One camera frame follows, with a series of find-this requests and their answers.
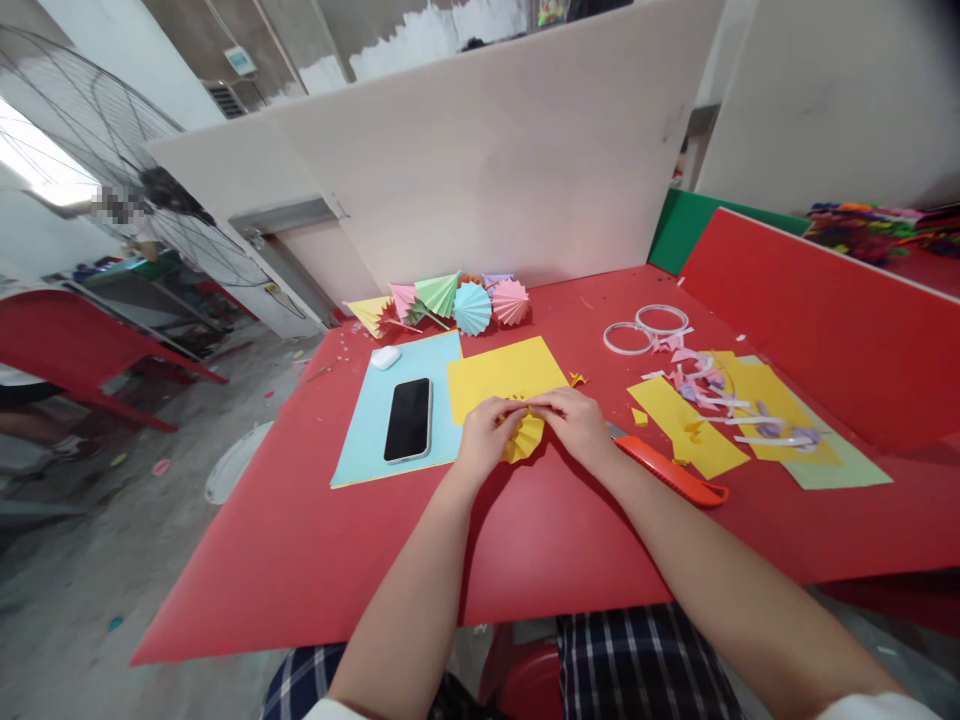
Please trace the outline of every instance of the red table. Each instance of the red table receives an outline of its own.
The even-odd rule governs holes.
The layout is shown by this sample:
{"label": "red table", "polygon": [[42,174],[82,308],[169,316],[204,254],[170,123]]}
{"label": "red table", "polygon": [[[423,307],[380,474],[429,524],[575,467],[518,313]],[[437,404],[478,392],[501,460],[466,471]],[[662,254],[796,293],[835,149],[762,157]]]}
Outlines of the red table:
{"label": "red table", "polygon": [[[735,329],[649,265],[530,294],[530,322],[464,336],[464,356],[542,335],[564,371],[590,378],[583,391],[624,429],[632,425],[626,388],[641,374],[666,368],[669,356],[610,352],[601,341],[608,325],[631,320],[643,305],[666,303],[689,315],[695,328],[687,336],[690,347],[753,353],[748,343],[735,341]],[[287,401],[133,664],[349,637],[447,471],[437,467],[330,489],[375,347],[349,326],[326,336],[303,377],[325,365],[334,370],[302,383]],[[822,405],[799,394],[848,435]],[[669,455],[669,442],[653,422],[636,432]],[[921,457],[879,458],[893,484],[819,492],[801,490],[779,464],[752,460],[714,481],[727,485],[731,498],[711,514],[801,583],[960,565],[960,470]],[[463,624],[669,599],[612,498],[549,430],[531,458],[501,464],[484,486],[467,550]]]}

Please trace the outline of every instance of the hand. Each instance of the hand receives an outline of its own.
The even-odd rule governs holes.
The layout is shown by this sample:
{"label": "hand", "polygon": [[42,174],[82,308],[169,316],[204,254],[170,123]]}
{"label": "hand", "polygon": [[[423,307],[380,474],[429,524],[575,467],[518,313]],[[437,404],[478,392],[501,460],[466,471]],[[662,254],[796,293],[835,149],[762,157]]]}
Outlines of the hand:
{"label": "hand", "polygon": [[[481,482],[486,480],[526,413],[527,404],[519,400],[490,398],[477,405],[463,423],[463,440],[454,467],[480,478]],[[503,422],[501,415],[506,415]]]}
{"label": "hand", "polygon": [[560,438],[560,442],[585,468],[594,472],[599,463],[620,455],[610,437],[596,400],[570,387],[560,387],[526,401]]}

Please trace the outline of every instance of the green board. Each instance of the green board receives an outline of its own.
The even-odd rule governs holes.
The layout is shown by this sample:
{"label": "green board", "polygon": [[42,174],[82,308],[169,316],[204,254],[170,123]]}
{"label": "green board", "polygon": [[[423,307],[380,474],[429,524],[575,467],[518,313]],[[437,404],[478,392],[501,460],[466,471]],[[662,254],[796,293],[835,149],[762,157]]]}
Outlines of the green board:
{"label": "green board", "polygon": [[671,275],[679,275],[718,207],[733,210],[797,237],[803,237],[810,228],[810,221],[802,218],[671,189],[660,212],[660,222],[653,235],[653,249],[648,261]]}

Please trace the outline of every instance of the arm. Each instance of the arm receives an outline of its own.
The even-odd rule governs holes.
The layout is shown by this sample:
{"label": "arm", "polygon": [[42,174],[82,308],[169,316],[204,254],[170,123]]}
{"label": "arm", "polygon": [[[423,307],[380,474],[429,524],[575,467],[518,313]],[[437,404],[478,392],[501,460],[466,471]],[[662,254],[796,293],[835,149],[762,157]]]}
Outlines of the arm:
{"label": "arm", "polygon": [[360,618],[331,699],[368,717],[427,716],[457,626],[473,501],[525,413],[491,398],[467,416],[457,461]]}
{"label": "arm", "polygon": [[775,717],[904,692],[803,589],[621,452],[595,401],[561,388],[528,402],[620,503],[677,602]]}

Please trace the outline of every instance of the black phone screen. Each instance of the black phone screen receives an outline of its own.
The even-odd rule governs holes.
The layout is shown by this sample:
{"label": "black phone screen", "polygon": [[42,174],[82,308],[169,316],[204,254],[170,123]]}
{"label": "black phone screen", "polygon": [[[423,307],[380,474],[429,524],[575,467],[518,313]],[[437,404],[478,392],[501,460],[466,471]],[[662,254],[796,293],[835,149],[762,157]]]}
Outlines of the black phone screen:
{"label": "black phone screen", "polygon": [[430,379],[411,380],[393,389],[383,459],[387,462],[422,455],[430,438]]}

